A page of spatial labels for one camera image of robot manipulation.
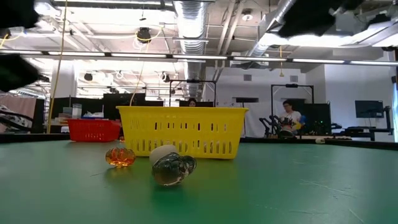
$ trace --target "green table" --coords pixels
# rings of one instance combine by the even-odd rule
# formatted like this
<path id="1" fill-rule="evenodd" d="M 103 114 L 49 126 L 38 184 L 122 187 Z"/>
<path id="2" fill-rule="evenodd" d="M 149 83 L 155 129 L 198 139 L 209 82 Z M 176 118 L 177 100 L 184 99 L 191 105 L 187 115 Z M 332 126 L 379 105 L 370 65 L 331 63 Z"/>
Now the green table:
<path id="1" fill-rule="evenodd" d="M 397 151 L 242 143 L 165 188 L 147 158 L 111 168 L 115 145 L 0 145 L 0 223 L 398 223 Z"/>

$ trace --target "orange glass pumpkin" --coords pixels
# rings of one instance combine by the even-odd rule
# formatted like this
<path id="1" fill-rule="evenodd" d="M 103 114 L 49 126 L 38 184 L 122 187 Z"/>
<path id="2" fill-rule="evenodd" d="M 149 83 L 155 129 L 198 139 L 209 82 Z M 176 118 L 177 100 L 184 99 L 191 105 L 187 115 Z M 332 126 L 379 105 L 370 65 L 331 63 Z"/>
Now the orange glass pumpkin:
<path id="1" fill-rule="evenodd" d="M 114 147 L 106 152 L 105 160 L 116 167 L 126 167 L 136 160 L 135 153 L 125 147 Z"/>

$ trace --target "white t-shirt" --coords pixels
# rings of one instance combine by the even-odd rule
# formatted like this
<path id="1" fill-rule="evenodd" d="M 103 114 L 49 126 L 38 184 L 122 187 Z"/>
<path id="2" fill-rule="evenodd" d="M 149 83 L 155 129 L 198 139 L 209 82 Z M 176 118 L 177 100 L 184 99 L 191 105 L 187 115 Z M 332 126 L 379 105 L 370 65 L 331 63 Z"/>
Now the white t-shirt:
<path id="1" fill-rule="evenodd" d="M 281 118 L 282 120 L 284 118 L 287 119 L 292 119 L 293 122 L 298 123 L 300 121 L 301 118 L 301 114 L 298 111 L 293 111 L 292 113 L 282 113 L 281 115 L 279 115 L 279 118 Z"/>

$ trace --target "yellow basket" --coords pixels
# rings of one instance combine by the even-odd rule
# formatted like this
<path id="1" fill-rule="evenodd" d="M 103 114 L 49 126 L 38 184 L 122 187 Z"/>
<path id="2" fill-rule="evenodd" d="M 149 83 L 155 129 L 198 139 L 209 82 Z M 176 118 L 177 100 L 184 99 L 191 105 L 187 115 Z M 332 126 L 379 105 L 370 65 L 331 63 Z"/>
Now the yellow basket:
<path id="1" fill-rule="evenodd" d="M 173 144 L 180 155 L 234 159 L 246 108 L 118 106 L 126 147 L 137 156 Z"/>

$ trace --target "monitor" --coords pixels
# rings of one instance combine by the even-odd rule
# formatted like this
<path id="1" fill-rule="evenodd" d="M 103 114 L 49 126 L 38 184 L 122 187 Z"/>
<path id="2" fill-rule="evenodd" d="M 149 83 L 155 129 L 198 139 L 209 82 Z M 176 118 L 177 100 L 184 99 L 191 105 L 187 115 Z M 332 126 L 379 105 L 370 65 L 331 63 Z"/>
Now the monitor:
<path id="1" fill-rule="evenodd" d="M 355 112 L 357 118 L 384 118 L 383 101 L 356 100 Z"/>

